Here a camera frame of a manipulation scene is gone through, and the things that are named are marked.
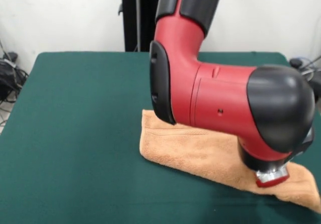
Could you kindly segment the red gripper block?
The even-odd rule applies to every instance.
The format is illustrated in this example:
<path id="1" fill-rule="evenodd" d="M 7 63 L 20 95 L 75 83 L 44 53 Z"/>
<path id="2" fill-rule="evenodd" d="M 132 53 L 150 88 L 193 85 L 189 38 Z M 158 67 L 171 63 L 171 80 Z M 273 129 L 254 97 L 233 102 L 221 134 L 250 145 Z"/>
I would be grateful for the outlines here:
<path id="1" fill-rule="evenodd" d="M 286 167 L 281 167 L 268 172 L 257 171 L 255 176 L 257 186 L 261 188 L 267 188 L 276 186 L 286 181 L 289 178 L 289 173 Z"/>

